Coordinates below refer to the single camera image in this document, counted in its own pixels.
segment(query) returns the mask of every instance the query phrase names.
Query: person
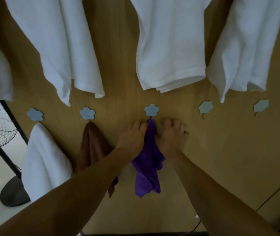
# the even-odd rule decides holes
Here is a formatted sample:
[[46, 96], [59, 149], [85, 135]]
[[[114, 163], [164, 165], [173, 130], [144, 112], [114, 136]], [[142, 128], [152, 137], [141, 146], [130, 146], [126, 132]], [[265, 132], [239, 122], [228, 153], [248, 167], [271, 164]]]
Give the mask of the person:
[[[142, 151], [146, 129], [147, 123], [141, 121], [128, 126], [119, 135], [116, 149], [107, 157], [2, 224], [0, 236], [77, 235], [92, 217], [114, 178]], [[185, 156], [182, 151], [188, 136], [184, 123], [166, 119], [164, 132], [156, 137], [156, 144], [177, 172], [209, 234], [280, 236], [254, 210]]]

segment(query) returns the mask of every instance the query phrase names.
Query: purple cloth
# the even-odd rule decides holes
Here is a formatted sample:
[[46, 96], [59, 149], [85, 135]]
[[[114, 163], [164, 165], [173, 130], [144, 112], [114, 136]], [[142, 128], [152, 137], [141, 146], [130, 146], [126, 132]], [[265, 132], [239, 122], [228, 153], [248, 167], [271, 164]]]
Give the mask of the purple cloth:
[[144, 137], [143, 150], [132, 161], [137, 171], [135, 190], [139, 197], [150, 193], [152, 190], [161, 193], [157, 170], [162, 169], [162, 162], [165, 160], [155, 143], [154, 137], [157, 134], [155, 123], [153, 119], [149, 119], [147, 122], [148, 129]]

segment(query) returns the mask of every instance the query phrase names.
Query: black pole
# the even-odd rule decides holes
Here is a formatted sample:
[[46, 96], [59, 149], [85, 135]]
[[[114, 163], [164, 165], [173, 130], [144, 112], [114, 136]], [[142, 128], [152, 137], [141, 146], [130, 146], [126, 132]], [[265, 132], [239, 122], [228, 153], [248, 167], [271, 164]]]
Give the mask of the black pole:
[[4, 150], [0, 147], [0, 156], [7, 163], [7, 165], [13, 170], [13, 172], [17, 175], [18, 178], [21, 179], [21, 172], [16, 167], [16, 165], [12, 162], [12, 160], [8, 157], [8, 155], [4, 152]]
[[29, 140], [27, 139], [27, 137], [24, 134], [21, 126], [19, 125], [19, 123], [17, 122], [17, 120], [13, 116], [12, 112], [10, 111], [10, 108], [8, 107], [7, 103], [4, 100], [0, 100], [0, 103], [3, 106], [4, 110], [7, 112], [7, 114], [9, 115], [9, 118], [11, 119], [12, 123], [15, 125], [17, 130], [19, 131], [19, 133], [20, 133], [21, 137], [23, 138], [23, 140], [25, 141], [25, 143], [28, 144]]

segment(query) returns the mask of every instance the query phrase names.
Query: person's right hand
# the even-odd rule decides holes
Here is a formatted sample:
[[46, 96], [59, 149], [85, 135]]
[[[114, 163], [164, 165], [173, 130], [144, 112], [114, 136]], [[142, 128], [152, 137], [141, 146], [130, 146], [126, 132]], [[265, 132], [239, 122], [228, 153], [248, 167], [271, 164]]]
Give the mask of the person's right hand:
[[165, 129], [161, 137], [155, 137], [159, 151], [163, 155], [172, 153], [174, 150], [182, 151], [189, 137], [189, 132], [186, 131], [186, 125], [179, 119], [165, 119], [164, 127]]

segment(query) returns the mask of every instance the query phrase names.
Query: wood grain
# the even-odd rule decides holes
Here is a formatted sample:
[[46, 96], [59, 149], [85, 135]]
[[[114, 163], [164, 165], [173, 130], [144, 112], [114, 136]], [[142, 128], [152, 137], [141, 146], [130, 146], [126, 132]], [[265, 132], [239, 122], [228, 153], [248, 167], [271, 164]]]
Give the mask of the wood grain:
[[[44, 113], [45, 127], [75, 160], [86, 121], [79, 111], [96, 111], [95, 124], [115, 145], [122, 128], [135, 119], [145, 120], [144, 107], [160, 107], [157, 122], [182, 119], [190, 139], [185, 153], [217, 182], [253, 208], [280, 186], [280, 32], [274, 48], [266, 92], [229, 91], [224, 104], [216, 88], [205, 79], [164, 94], [143, 91], [136, 75], [139, 28], [129, 0], [84, 0], [106, 96], [73, 87], [71, 107], [63, 104], [44, 78], [40, 56], [0, 0], [0, 46], [9, 60], [14, 81], [14, 102], [8, 106], [27, 136], [35, 122], [26, 112]], [[212, 0], [205, 11], [206, 61], [224, 26], [229, 3]], [[253, 104], [268, 98], [270, 107], [254, 118]], [[201, 119], [197, 107], [213, 101], [214, 109]], [[119, 175], [111, 199], [105, 197], [84, 228], [87, 234], [127, 234], [191, 231], [198, 223], [185, 190], [167, 162], [159, 171], [162, 193], [143, 198], [134, 194], [135, 170], [128, 165]]]

